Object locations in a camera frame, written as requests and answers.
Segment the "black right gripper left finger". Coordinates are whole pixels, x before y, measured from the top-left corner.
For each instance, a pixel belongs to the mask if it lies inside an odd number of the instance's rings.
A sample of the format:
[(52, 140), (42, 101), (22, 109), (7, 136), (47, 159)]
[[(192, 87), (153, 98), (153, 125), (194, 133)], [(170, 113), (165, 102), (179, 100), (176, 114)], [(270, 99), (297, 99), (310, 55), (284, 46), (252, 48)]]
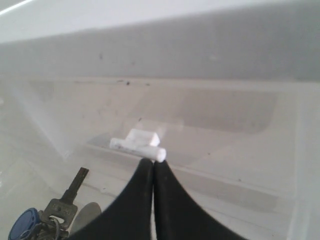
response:
[(153, 162), (139, 161), (118, 197), (69, 240), (150, 240), (153, 203)]

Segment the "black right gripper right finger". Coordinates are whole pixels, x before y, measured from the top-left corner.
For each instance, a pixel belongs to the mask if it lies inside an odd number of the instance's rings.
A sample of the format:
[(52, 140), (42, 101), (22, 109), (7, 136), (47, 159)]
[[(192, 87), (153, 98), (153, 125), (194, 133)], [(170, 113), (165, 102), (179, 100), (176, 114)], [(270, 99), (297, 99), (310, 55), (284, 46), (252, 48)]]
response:
[(244, 240), (209, 215), (187, 193), (167, 161), (153, 167), (154, 218), (158, 240)]

